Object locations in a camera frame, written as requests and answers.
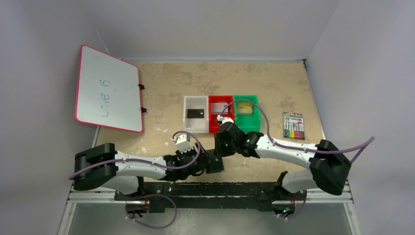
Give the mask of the black leather card holder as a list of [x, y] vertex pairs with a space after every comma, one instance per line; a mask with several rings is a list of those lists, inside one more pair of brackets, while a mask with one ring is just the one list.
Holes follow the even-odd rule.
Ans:
[[222, 171], [224, 171], [222, 157], [217, 155], [214, 149], [207, 150], [206, 174], [218, 173]]

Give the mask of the white credit card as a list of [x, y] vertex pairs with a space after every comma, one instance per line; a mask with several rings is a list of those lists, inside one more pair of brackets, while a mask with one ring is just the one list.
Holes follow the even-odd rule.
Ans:
[[226, 106], [227, 106], [227, 103], [224, 103], [224, 102], [211, 103], [211, 106], [210, 106], [211, 113], [216, 114], [216, 115], [221, 114]]

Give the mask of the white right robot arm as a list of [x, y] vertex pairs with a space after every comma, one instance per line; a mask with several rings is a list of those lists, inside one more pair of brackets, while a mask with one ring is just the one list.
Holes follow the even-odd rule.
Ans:
[[318, 144], [282, 141], [261, 132], [244, 133], [232, 122], [220, 125], [214, 137], [216, 154], [221, 157], [238, 153], [302, 167], [300, 171], [280, 175], [277, 186], [289, 193], [319, 188], [332, 195], [341, 195], [351, 169], [351, 161], [327, 140]]

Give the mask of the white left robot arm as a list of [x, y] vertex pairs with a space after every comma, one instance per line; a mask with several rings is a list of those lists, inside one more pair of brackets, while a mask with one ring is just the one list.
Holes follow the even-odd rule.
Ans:
[[113, 143], [105, 143], [75, 155], [70, 180], [77, 191], [103, 187], [129, 195], [142, 189], [142, 177], [185, 180], [207, 170], [209, 161], [209, 153], [199, 145], [174, 155], [147, 158], [117, 151]]

